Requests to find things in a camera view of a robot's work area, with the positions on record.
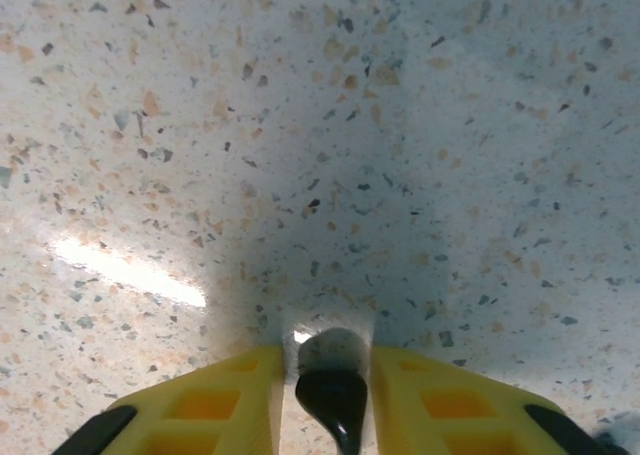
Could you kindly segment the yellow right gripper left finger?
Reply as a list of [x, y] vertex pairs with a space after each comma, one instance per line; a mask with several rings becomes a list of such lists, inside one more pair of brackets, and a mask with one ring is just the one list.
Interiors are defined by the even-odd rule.
[[284, 356], [264, 346], [131, 393], [51, 455], [278, 455]]

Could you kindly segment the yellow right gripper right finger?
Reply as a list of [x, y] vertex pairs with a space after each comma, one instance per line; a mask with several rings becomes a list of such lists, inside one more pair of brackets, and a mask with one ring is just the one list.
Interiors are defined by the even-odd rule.
[[380, 455], [600, 455], [557, 405], [407, 349], [372, 351]]

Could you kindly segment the black wireless earbud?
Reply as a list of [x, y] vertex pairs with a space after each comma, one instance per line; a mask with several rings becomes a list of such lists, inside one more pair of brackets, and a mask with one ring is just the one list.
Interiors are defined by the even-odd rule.
[[361, 455], [367, 368], [364, 340], [346, 328], [324, 330], [298, 348], [296, 400], [331, 435], [338, 455]]

